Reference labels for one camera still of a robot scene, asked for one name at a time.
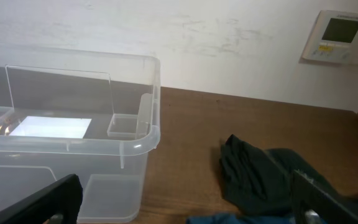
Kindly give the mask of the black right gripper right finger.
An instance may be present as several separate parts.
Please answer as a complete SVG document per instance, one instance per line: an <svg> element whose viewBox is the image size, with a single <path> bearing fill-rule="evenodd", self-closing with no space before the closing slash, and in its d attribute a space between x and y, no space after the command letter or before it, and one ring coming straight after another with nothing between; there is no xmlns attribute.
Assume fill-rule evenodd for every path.
<svg viewBox="0 0 358 224"><path fill-rule="evenodd" d="M297 224L358 224L358 205L298 170L291 174L291 207Z"/></svg>

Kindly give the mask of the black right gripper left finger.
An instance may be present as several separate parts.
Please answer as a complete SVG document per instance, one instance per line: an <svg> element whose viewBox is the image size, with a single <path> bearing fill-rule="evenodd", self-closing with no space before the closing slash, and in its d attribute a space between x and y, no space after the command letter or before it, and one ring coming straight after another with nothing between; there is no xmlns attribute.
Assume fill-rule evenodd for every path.
<svg viewBox="0 0 358 224"><path fill-rule="evenodd" d="M76 174L67 175L0 211L0 224L45 223L55 215L59 223L76 224L83 188Z"/></svg>

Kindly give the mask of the black garment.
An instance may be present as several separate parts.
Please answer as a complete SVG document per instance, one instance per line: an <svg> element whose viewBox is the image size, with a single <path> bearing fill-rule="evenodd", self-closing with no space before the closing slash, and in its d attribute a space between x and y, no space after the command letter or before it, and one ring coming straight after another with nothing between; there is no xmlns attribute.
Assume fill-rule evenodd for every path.
<svg viewBox="0 0 358 224"><path fill-rule="evenodd" d="M230 135L219 159L223 197L246 215L284 216L291 212L290 177L305 173L332 193L332 185L298 153L287 148L262 150Z"/></svg>

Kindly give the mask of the dark blue garment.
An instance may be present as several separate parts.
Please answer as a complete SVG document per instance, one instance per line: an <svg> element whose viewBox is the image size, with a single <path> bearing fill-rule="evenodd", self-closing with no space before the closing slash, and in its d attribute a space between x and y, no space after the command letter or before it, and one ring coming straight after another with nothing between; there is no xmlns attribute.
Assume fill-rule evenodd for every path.
<svg viewBox="0 0 358 224"><path fill-rule="evenodd" d="M295 218L275 216L237 216L231 213L219 213L208 216L192 216L186 224L295 224Z"/></svg>

